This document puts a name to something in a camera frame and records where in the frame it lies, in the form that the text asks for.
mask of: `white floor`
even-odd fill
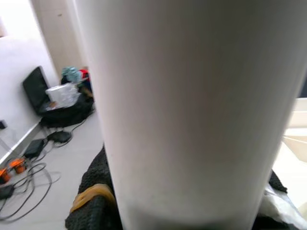
[[[41,162],[47,164],[49,172],[61,172],[61,179],[54,183],[43,202],[30,214],[14,223],[0,223],[3,230],[64,230],[65,218],[69,214],[72,202],[77,195],[83,173],[103,146],[97,113],[91,115],[85,123],[73,132],[73,139],[66,146],[53,149]],[[58,173],[51,173],[53,180]],[[35,184],[45,184],[48,180],[43,174],[35,177]],[[44,195],[47,186],[39,186],[28,203],[16,214],[16,217],[33,207]],[[24,195],[13,197],[1,211],[1,216],[11,214],[25,199]]]

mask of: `orange object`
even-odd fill
[[[95,184],[92,187],[86,189],[83,193],[80,193],[76,196],[70,213],[74,210],[79,209],[87,202],[89,202],[95,196],[104,196],[111,207],[116,207],[116,199],[113,196],[111,189],[106,184]]]
[[[0,184],[5,184],[10,180],[11,176],[8,174],[7,168],[0,170]]]
[[[23,173],[26,170],[24,159],[15,159],[10,163],[10,166],[17,174]]]

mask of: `electrical outlet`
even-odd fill
[[[6,123],[4,120],[0,120],[0,130],[5,129],[7,127]]]

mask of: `white cylinder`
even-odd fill
[[[124,229],[250,229],[305,74],[307,1],[76,8]]]

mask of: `black bag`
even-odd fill
[[[93,111],[93,100],[81,94],[71,107],[47,111],[42,114],[41,125],[44,127],[67,127],[78,124]]]

